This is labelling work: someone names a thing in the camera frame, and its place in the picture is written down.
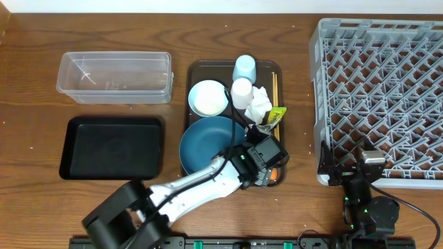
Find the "black tray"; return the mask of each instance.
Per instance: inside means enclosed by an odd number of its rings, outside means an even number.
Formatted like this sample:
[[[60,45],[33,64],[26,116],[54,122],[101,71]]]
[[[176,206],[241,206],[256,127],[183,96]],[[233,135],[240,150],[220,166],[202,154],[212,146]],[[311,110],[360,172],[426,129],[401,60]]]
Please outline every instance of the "black tray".
[[[153,179],[159,174],[162,138],[156,118],[73,118],[66,130],[60,177]]]
[[[233,85],[233,71],[234,71],[235,61],[229,60],[200,60],[194,62],[188,69],[188,78],[186,80],[186,108],[185,108],[185,129],[200,120],[202,117],[197,115],[188,104],[188,95],[191,88],[203,80],[215,80],[226,87],[230,88]],[[275,62],[270,61],[256,61],[255,66],[257,68],[257,80],[255,81],[254,86],[260,88],[263,86],[268,93],[268,97],[273,102],[273,93],[272,93],[272,72],[277,73],[278,76],[278,106],[284,107],[283,105],[283,90],[282,90],[282,71],[280,67]],[[244,116],[244,111],[240,111],[241,115],[248,122],[252,123],[252,120],[249,120]],[[230,108],[226,108],[221,114],[221,116],[230,118],[231,112]],[[284,118],[280,122],[280,142],[284,146]],[[181,170],[183,175],[186,175],[183,168]],[[286,167],[281,167],[278,169],[278,177],[277,181],[273,183],[269,183],[268,187],[274,187],[280,184],[284,176],[286,174]]]

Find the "white cup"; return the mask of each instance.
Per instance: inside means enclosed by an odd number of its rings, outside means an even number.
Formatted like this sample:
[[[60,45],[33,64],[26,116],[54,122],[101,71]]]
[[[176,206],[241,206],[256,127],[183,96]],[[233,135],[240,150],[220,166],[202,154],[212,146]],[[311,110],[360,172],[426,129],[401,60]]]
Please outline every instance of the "white cup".
[[[251,81],[246,78],[235,80],[233,87],[230,89],[230,96],[233,99],[235,108],[240,110],[246,109],[254,98]]]
[[[235,61],[233,81],[245,77],[252,84],[255,83],[257,70],[255,69],[255,60],[250,55],[242,55]]]

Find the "clear plastic container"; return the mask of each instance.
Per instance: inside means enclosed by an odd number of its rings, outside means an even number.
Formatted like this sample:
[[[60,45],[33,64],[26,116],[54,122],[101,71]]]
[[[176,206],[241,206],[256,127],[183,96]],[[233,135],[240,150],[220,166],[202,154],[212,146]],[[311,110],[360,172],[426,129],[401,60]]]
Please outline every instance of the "clear plastic container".
[[[166,52],[68,52],[57,90],[80,104],[160,104],[172,97]]]

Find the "white bowl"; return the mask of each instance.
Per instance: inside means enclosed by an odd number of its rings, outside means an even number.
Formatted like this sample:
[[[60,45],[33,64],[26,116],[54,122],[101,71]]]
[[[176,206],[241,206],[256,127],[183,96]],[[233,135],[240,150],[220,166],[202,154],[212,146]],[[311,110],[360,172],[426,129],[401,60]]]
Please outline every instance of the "white bowl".
[[[228,98],[221,83],[204,80],[191,88],[188,104],[201,117],[217,116],[228,106]]]

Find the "blue bowl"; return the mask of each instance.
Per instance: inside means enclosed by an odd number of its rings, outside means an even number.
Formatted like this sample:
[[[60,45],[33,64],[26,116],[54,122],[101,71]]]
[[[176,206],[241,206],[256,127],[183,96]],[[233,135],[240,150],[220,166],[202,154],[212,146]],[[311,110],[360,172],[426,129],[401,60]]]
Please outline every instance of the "blue bowl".
[[[185,172],[192,174],[209,166],[229,146],[232,127],[232,120],[221,116],[202,118],[192,124],[180,142],[180,161]],[[246,142],[244,129],[235,123],[235,145],[243,142]]]

